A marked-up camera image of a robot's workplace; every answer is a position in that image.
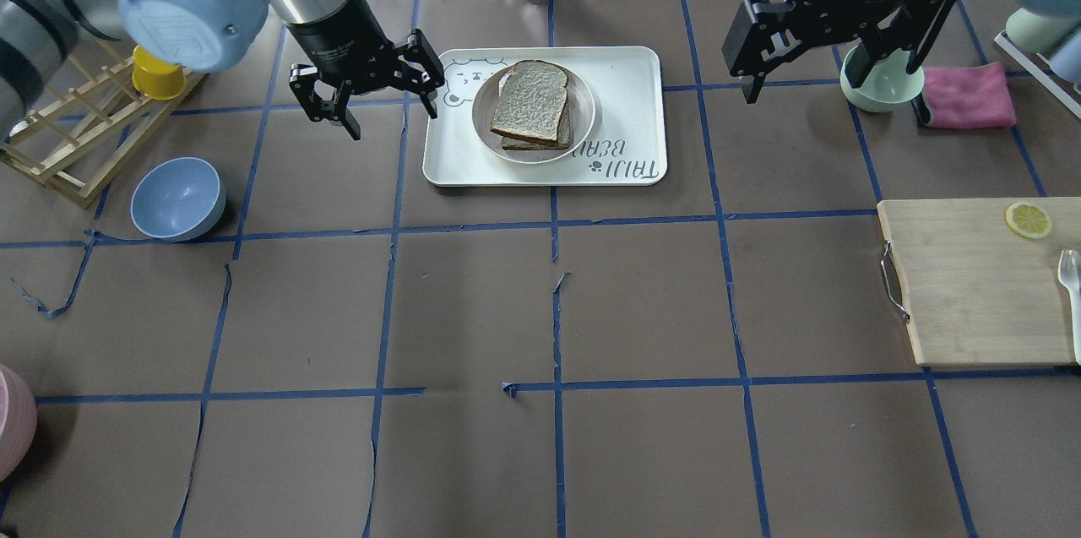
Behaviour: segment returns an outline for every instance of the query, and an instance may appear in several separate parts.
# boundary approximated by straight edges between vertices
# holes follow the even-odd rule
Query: metal handle
[[[904,306],[900,306],[899,300],[894,298],[893,291],[890,288],[890,273],[886,271],[885,261],[893,261],[893,257],[891,256],[892,248],[893,242],[886,241],[885,248],[882,250],[882,260],[879,263],[879,268],[882,269],[882,285],[885,287],[885,295],[890,298],[890,304],[892,304],[900,312],[900,319],[903,319],[905,323],[908,323],[909,320],[912,319],[912,315],[905,310]]]

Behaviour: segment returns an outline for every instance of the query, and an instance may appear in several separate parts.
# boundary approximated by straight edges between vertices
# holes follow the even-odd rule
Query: wooden cutting board
[[[1062,250],[1081,250],[1081,199],[1029,199],[1047,238],[1013,233],[1016,200],[883,200],[908,335],[920,365],[1067,365],[1073,358]]]

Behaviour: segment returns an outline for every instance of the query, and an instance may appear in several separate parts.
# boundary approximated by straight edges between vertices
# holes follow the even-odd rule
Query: pink cloth
[[[1017,123],[1002,64],[983,68],[923,68],[923,104],[929,118],[922,125],[973,130],[1011,127]]]

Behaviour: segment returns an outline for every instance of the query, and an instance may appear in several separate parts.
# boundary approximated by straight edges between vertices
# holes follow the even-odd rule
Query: sandwich
[[[570,149],[571,116],[565,69],[545,60],[520,60],[499,91],[491,131],[503,149]]]

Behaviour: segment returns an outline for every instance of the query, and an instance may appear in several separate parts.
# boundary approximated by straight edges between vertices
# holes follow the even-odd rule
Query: black cable
[[[907,72],[909,76],[916,72],[916,69],[920,68],[923,64],[923,59],[927,57],[931,53],[931,46],[935,44],[935,40],[938,39],[938,31],[943,30],[943,25],[946,24],[946,17],[949,15],[949,11],[953,8],[953,2],[957,0],[946,0],[943,2],[942,10],[938,10],[938,14],[935,16],[934,23],[931,25],[931,30],[927,31],[927,37],[923,39],[923,44],[920,45],[919,52],[916,56],[912,56],[911,60],[908,63]]]

